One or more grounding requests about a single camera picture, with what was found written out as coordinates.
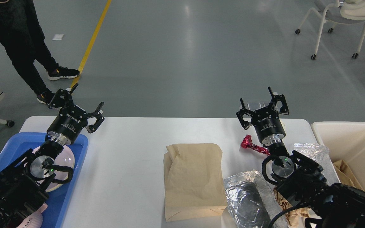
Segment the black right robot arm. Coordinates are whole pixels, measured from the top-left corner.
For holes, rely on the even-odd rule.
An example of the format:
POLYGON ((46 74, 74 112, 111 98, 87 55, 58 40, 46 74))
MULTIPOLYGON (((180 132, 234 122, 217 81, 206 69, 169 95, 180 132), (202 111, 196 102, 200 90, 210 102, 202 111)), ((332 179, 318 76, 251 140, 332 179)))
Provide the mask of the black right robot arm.
POLYGON ((277 214, 268 227, 286 213, 311 208, 319 216, 306 218, 304 226, 310 228, 365 228, 365 191, 342 183, 328 185, 323 167, 313 159, 293 150, 288 153, 283 138, 286 136, 279 116, 288 115, 284 95, 268 87, 271 101, 267 106, 249 110, 243 99, 236 113, 243 129, 254 126, 259 142, 268 150, 262 162, 262 176, 291 204, 277 214))

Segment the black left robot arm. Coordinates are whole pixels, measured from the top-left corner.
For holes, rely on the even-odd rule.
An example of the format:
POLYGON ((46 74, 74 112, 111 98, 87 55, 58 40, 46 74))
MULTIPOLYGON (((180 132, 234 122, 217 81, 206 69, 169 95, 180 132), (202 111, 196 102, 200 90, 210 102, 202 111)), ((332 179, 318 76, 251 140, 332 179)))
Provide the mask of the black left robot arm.
POLYGON ((48 104, 49 108, 56 108, 57 102, 63 100, 40 148, 28 149, 0 171, 0 228, 37 211, 48 200, 51 183, 71 182, 74 168, 58 165, 57 157, 65 145, 75 142, 82 129, 94 133, 104 121, 103 102, 91 113, 74 104, 72 93, 76 88, 77 84, 71 90, 59 89, 48 104))

